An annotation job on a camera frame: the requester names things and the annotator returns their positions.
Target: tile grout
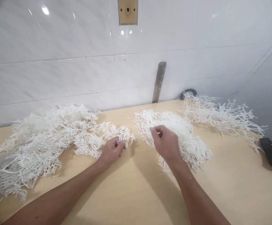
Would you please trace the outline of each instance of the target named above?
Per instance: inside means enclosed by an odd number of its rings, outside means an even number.
[[[43,62],[43,61],[53,61],[53,60],[66,60],[66,59],[79,59],[79,58],[94,58],[94,57],[108,57],[108,56],[120,56],[120,55],[136,55],[136,54],[150,54],[150,53],[165,53],[165,52],[178,52],[178,51],[187,51],[187,50],[202,50],[202,49],[212,49],[212,48],[229,48],[229,47],[243,47],[243,46],[258,46],[269,43],[261,44],[244,44],[244,45],[229,45],[229,46],[216,46],[216,47],[193,47],[193,48],[183,48],[183,49],[173,49],[173,50],[164,50],[164,51],[151,51],[151,52],[136,52],[136,53],[125,53],[125,54],[111,54],[111,55],[98,55],[98,56],[84,56],[84,57],[70,57],[70,58],[54,58],[54,59],[43,59],[43,60],[31,60],[31,61],[22,61],[22,62],[9,62],[9,63],[0,63],[0,65],[9,65],[9,64],[19,64],[19,63],[33,63],[33,62]]]

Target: white plastic parts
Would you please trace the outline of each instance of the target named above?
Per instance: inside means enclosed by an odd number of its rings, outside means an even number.
[[[152,147],[154,144],[151,127],[165,125],[176,133],[179,137],[180,153],[193,170],[197,170],[212,156],[205,143],[194,134],[196,124],[212,126],[222,136],[223,133],[244,135],[251,147],[258,152],[257,149],[260,147],[256,141],[264,135],[264,128],[267,126],[258,126],[251,122],[250,119],[255,117],[252,111],[246,110],[248,108],[246,105],[236,106],[235,100],[233,102],[229,100],[228,103],[220,105],[214,102],[217,99],[207,96],[195,97],[186,93],[183,110],[178,110],[181,116],[167,111],[154,112],[151,109],[135,113],[133,121],[143,140]],[[164,172],[171,173],[161,156],[159,157],[159,165]]]
[[[257,144],[264,134],[267,126],[259,126],[251,119],[256,118],[252,110],[247,110],[245,104],[236,105],[228,100],[228,103],[219,104],[219,98],[201,95],[195,97],[185,94],[184,109],[179,111],[184,118],[190,119],[193,124],[206,124],[217,131],[226,134],[243,135],[247,138],[251,147],[258,152],[261,149]]]
[[[17,121],[13,135],[0,147],[0,202],[9,194],[24,201],[39,176],[49,176],[62,166],[59,156],[72,145],[75,153],[98,158],[105,142],[119,136],[129,146],[134,135],[126,127],[109,123],[96,124],[100,111],[85,106],[54,108],[43,116],[31,114]]]
[[[179,137],[180,153],[186,162],[189,162],[193,170],[197,170],[205,161],[211,158],[212,153],[200,139],[194,134],[194,126],[189,119],[181,118],[178,114],[168,111],[155,112],[152,109],[135,113],[133,120],[136,123],[138,133],[143,140],[154,147],[154,141],[150,128],[164,125]],[[160,156],[159,165],[164,172],[170,173],[170,169]]]

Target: wooden table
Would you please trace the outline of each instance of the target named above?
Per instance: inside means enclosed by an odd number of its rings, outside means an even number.
[[[98,123],[125,125],[137,142],[99,176],[63,224],[190,224],[175,178],[161,171],[157,152],[142,141],[132,121],[141,108],[176,111],[181,107],[182,101],[174,100],[102,112]],[[0,128],[0,145],[11,133],[11,127]],[[213,152],[195,177],[230,223],[272,225],[272,167],[265,155],[256,154],[242,137],[222,137],[205,128],[195,133]],[[39,179],[24,203],[14,196],[0,203],[0,223],[95,161],[71,150],[64,151],[60,159],[62,168]]]

